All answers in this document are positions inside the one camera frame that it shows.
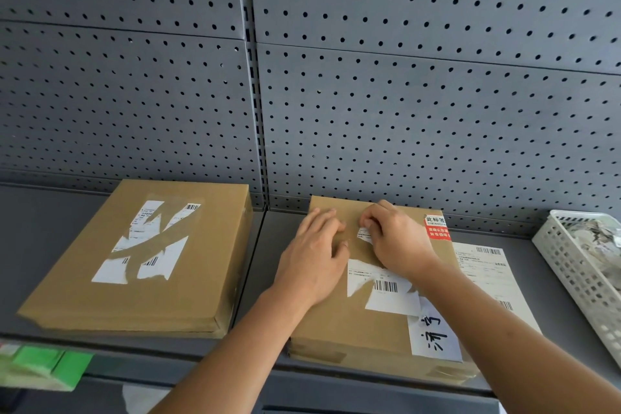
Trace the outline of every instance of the hand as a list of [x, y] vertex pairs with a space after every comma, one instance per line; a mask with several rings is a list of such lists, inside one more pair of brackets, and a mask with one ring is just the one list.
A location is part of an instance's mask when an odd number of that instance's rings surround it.
[[427, 230], [386, 200], [362, 212], [360, 226], [369, 230], [379, 261], [413, 284], [429, 264], [440, 261]]
[[349, 244], [343, 241], [332, 257], [332, 238], [345, 230], [336, 210], [312, 210], [298, 228], [296, 237], [280, 257], [274, 287], [299, 296], [308, 308], [326, 299], [334, 290], [349, 259]]

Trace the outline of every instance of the right hand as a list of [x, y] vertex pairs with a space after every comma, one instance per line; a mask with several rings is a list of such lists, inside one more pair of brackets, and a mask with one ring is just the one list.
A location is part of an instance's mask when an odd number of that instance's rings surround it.
[[363, 211], [360, 226], [369, 230], [379, 261], [413, 284], [431, 264], [440, 261], [427, 230], [386, 200]]

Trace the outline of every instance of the barcode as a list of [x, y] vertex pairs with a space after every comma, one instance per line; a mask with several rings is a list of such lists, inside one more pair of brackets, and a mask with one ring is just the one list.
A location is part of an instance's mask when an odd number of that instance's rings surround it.
[[486, 254], [498, 254], [498, 255], [501, 255], [501, 250], [500, 249], [484, 248], [484, 247], [477, 246], [476, 250], [477, 250], [477, 252], [485, 252]]
[[150, 265], [150, 266], [154, 266], [154, 265], [155, 265], [155, 263], [157, 262], [157, 258], [158, 258], [158, 257], [159, 257], [159, 256], [155, 256], [153, 259], [151, 259], [151, 260], [149, 260], [149, 261], [146, 261], [143, 265]]
[[385, 280], [376, 280], [373, 287], [376, 290], [384, 290], [385, 292], [397, 293], [397, 282], [387, 282]]
[[513, 306], [511, 306], [511, 303], [509, 301], [503, 301], [503, 300], [496, 300], [496, 301], [498, 301], [502, 306], [507, 308], [509, 311], [513, 311]]

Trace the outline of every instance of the finger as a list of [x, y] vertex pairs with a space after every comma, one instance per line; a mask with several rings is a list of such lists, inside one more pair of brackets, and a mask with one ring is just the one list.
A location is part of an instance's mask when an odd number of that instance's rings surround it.
[[369, 230], [369, 234], [371, 235], [371, 241], [373, 243], [377, 243], [379, 239], [383, 236], [382, 228], [377, 224], [375, 220], [365, 220], [365, 228]]
[[308, 230], [310, 224], [313, 222], [313, 220], [319, 214], [319, 212], [320, 212], [319, 208], [313, 208], [309, 212], [309, 214], [304, 217], [304, 219], [302, 220], [302, 222], [300, 223], [298, 227], [298, 232], [296, 233], [296, 236], [299, 236], [300, 234], [304, 234]]
[[371, 218], [375, 218], [378, 222], [384, 221], [388, 216], [390, 216], [390, 211], [377, 203], [368, 206], [365, 208], [365, 211], [360, 215], [360, 226], [364, 226], [365, 221]]
[[338, 266], [342, 266], [341, 269], [344, 269], [349, 257], [349, 241], [341, 241], [337, 247], [337, 251], [334, 253], [334, 260], [336, 261], [336, 264]]
[[377, 204], [383, 208], [385, 208], [386, 210], [392, 210], [395, 211], [397, 210], [397, 207], [394, 206], [391, 202], [387, 201], [387, 200], [380, 200], [379, 202], [377, 202]]
[[323, 224], [320, 232], [332, 239], [336, 233], [341, 231], [345, 231], [345, 223], [339, 221], [337, 217], [332, 217]]
[[330, 210], [319, 214], [319, 216], [315, 217], [315, 219], [309, 226], [309, 231], [311, 233], [318, 232], [323, 227], [323, 224], [330, 218], [332, 218], [334, 214], [336, 214], [336, 212], [337, 211], [334, 208], [331, 208]]

